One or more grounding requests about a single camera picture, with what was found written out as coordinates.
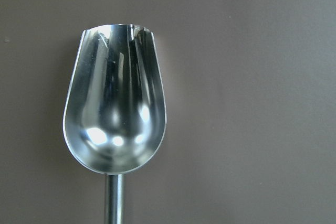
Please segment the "metal ice scoop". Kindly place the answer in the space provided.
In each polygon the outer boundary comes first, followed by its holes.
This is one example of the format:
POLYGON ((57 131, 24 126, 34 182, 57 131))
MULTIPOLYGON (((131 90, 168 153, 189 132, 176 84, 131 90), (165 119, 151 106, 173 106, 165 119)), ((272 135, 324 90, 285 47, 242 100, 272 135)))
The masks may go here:
POLYGON ((136 24, 82 33, 62 130, 72 156, 104 174, 104 222, 123 223, 124 176, 158 151, 166 104, 153 33, 136 24))

